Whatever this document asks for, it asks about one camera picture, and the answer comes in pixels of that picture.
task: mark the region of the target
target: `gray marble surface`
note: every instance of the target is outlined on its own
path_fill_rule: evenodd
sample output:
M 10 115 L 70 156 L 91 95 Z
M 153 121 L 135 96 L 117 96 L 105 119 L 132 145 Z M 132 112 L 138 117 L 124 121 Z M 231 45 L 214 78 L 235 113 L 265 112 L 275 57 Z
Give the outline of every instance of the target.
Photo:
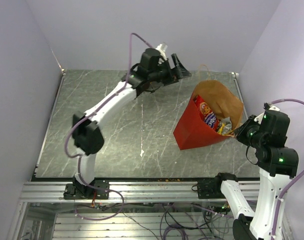
M 38 163 L 37 177 L 73 176 L 76 159 L 69 159 L 63 150 L 72 115 L 97 104 L 124 74 L 125 71 L 117 70 L 66 72 Z M 230 73 L 212 72 L 211 78 L 239 96 Z M 206 71 L 201 72 L 201 79 L 207 79 Z M 258 167 L 246 160 L 246 146 L 233 138 L 207 147 L 179 150 L 173 131 L 198 82 L 198 75 L 193 72 L 191 78 L 161 87 L 155 93 L 145 92 L 118 112 L 102 130 L 105 145 L 97 155 L 96 176 L 193 178 L 230 172 L 239 177 L 258 177 Z M 75 151 L 72 140 L 69 149 Z M 249 158 L 255 161 L 253 152 L 249 153 Z

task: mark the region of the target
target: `white wall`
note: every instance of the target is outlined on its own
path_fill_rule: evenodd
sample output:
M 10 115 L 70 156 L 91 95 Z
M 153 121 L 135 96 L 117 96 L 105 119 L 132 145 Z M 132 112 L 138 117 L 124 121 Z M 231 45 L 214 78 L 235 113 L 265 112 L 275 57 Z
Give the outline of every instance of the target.
M 0 240 L 44 138 L 61 70 L 24 0 L 0 0 Z
M 27 0 L 64 69 L 126 69 L 131 32 L 195 70 L 239 72 L 280 0 Z M 143 43 L 134 41 L 134 62 Z
M 304 0 L 282 0 L 240 72 L 240 88 L 250 114 L 263 103 L 282 98 L 304 101 Z M 287 146 L 304 169 L 304 106 L 280 103 L 291 118 Z M 290 189 L 286 212 L 297 240 L 304 240 L 304 177 Z

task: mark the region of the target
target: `black mounting bracket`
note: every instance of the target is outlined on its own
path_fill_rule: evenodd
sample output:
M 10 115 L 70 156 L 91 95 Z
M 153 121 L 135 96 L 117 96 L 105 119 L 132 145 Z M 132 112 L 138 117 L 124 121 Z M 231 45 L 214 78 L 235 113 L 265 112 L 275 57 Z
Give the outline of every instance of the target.
M 77 111 L 73 115 L 73 126 L 85 118 L 83 112 Z M 104 145 L 104 138 L 96 121 L 87 119 L 72 133 L 74 145 L 81 148 L 86 155 L 97 153 Z
M 94 180 L 91 182 L 92 186 L 101 189 L 109 189 L 109 183 L 105 180 Z M 80 184 L 75 178 L 73 183 L 68 183 L 64 190 L 65 200 L 79 200 L 79 199 L 93 199 L 94 193 L 96 193 L 96 200 L 107 200 L 109 191 L 95 190 L 91 187 Z
M 263 240 L 255 238 L 250 231 L 250 225 L 253 218 L 240 214 L 238 219 L 233 222 L 233 235 L 235 240 Z
M 228 172 L 220 172 L 214 178 L 204 179 L 199 181 L 197 187 L 197 194 L 199 199 L 224 199 L 225 196 L 221 192 L 222 181 L 234 180 L 238 182 L 234 174 Z

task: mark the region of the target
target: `brown paper bag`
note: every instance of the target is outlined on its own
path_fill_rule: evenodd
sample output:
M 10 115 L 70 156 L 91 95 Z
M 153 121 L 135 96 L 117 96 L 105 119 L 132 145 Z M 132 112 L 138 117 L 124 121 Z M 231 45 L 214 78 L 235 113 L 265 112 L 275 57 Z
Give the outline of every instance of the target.
M 194 99 L 196 95 L 204 99 L 217 118 L 230 117 L 232 129 L 239 127 L 244 104 L 222 83 L 217 80 L 201 81 L 196 85 L 191 98 Z
M 173 132 L 181 150 L 208 146 L 228 138 L 227 135 L 218 134 L 201 120 L 194 103 L 196 95 L 203 98 L 217 118 L 230 117 L 233 130 L 239 127 L 242 120 L 244 105 L 227 87 L 217 80 L 201 81 L 194 88 L 190 101 Z

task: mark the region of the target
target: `marble tabletop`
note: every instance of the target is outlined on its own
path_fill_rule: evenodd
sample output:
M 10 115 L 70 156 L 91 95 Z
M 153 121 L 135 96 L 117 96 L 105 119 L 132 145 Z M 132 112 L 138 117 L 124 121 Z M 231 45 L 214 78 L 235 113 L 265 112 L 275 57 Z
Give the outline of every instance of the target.
M 44 147 L 37 165 L 38 178 L 71 177 L 76 159 L 69 159 L 63 150 L 64 141 L 76 111 L 91 108 L 120 81 L 125 71 L 67 70 Z M 214 177 L 230 172 L 238 177 L 258 177 L 258 167 L 246 160 L 246 146 L 233 138 L 211 146 L 179 150 L 173 131 L 187 106 L 190 95 L 207 72 L 145 92 L 118 112 L 104 126 L 105 145 L 97 154 L 95 173 L 105 178 L 197 178 Z M 211 72 L 211 79 L 222 82 L 239 96 L 232 74 Z M 73 140 L 69 149 L 75 152 Z M 249 158 L 255 161 L 253 151 Z

